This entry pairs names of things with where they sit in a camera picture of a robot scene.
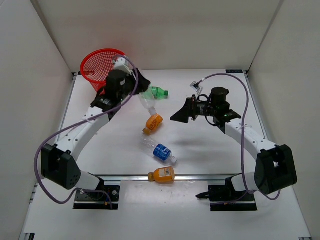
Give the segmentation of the clear plastic bottle white cap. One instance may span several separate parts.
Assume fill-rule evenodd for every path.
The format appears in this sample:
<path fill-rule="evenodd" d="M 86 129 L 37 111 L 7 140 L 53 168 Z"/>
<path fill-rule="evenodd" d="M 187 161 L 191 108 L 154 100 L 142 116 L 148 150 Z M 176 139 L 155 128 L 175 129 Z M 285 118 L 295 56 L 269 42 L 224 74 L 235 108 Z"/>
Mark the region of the clear plastic bottle white cap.
<path fill-rule="evenodd" d="M 156 111 L 156 100 L 152 94 L 139 94 L 139 100 L 142 106 L 148 110 L 151 116 L 157 113 Z"/>

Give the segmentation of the green plastic bottle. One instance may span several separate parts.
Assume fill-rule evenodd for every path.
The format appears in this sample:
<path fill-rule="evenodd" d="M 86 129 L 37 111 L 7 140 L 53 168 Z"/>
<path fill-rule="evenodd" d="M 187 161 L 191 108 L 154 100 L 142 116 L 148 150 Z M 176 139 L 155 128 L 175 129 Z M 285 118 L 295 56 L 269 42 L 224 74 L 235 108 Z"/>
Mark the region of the green plastic bottle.
<path fill-rule="evenodd" d="M 169 91 L 158 86 L 149 86 L 148 90 L 142 94 L 145 99 L 162 100 L 169 97 Z"/>

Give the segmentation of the orange patterned juice bottle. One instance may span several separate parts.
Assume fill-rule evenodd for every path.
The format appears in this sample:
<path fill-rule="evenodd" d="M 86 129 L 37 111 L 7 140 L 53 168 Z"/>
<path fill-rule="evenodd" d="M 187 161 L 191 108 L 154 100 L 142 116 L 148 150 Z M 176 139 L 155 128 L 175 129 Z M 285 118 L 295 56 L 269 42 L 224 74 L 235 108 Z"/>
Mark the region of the orange patterned juice bottle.
<path fill-rule="evenodd" d="M 158 113 L 156 113 L 147 120 L 142 132 L 146 135 L 153 134 L 162 124 L 162 122 L 163 118 Z"/>

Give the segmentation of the blue label clear bottle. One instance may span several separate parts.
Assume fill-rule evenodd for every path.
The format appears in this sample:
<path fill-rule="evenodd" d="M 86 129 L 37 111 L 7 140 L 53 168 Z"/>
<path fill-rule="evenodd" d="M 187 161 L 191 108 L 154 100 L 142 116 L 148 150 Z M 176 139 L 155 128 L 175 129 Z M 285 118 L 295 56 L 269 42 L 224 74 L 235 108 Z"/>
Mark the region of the blue label clear bottle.
<path fill-rule="evenodd" d="M 178 159 L 168 147 L 157 142 L 148 135 L 143 134 L 141 136 L 139 147 L 144 153 L 163 164 L 175 165 L 177 163 Z"/>

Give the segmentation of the orange bottle barcode label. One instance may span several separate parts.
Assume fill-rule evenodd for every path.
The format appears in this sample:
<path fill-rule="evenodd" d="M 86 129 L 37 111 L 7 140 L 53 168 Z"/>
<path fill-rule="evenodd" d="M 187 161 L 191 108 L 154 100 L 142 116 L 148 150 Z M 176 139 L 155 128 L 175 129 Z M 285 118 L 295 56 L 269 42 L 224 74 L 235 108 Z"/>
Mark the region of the orange bottle barcode label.
<path fill-rule="evenodd" d="M 159 184 L 173 183 L 175 181 L 175 171 L 172 166 L 166 166 L 149 172 L 147 177 L 149 182 Z"/>

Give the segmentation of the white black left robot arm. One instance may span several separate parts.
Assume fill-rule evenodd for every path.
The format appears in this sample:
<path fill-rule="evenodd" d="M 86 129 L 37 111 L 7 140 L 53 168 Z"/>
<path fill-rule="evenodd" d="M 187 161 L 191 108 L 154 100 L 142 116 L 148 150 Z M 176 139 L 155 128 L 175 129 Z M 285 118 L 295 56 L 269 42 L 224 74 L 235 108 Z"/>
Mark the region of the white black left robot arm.
<path fill-rule="evenodd" d="M 122 70 L 112 70 L 105 81 L 82 118 L 84 123 L 73 127 L 54 145 L 46 144 L 41 149 L 41 175 L 44 178 L 66 190 L 87 190 L 93 200 L 100 200 L 105 194 L 102 180 L 80 170 L 77 160 L 90 140 L 117 114 L 123 100 L 130 94 L 146 92 L 151 84 L 140 72 Z"/>

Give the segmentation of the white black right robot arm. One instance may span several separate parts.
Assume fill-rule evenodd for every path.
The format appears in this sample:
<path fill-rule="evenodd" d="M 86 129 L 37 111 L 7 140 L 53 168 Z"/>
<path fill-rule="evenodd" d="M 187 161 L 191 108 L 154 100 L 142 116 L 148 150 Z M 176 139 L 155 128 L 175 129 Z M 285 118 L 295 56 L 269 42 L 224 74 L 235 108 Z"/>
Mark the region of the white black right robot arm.
<path fill-rule="evenodd" d="M 253 172 L 242 172 L 226 179 L 224 193 L 230 200 L 243 192 L 269 195 L 298 182 L 293 152 L 287 145 L 278 145 L 259 135 L 244 123 L 245 117 L 230 108 L 229 90 L 215 87 L 206 101 L 193 95 L 184 106 L 170 117 L 171 121 L 187 124 L 198 116 L 212 118 L 211 125 L 241 145 L 241 153 L 248 152 L 255 160 Z"/>

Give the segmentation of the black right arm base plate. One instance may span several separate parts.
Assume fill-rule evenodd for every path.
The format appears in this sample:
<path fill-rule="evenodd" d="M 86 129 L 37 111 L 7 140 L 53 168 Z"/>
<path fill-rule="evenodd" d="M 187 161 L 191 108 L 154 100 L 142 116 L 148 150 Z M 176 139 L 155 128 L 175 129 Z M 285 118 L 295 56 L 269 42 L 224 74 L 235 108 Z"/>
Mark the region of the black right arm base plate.
<path fill-rule="evenodd" d="M 209 200 L 211 212 L 255 212 L 258 210 L 255 196 L 246 191 L 233 191 L 226 183 L 208 183 L 208 190 L 195 196 Z"/>

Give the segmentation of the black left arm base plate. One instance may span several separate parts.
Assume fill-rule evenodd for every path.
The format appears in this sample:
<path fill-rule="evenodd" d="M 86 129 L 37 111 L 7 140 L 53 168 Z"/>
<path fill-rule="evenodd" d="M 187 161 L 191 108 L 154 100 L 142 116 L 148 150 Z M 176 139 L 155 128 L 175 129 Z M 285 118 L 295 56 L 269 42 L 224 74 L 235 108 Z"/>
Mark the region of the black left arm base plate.
<path fill-rule="evenodd" d="M 73 209 L 75 210 L 118 210 L 121 183 L 106 181 L 103 186 L 105 193 L 84 193 L 77 191 L 75 194 Z"/>

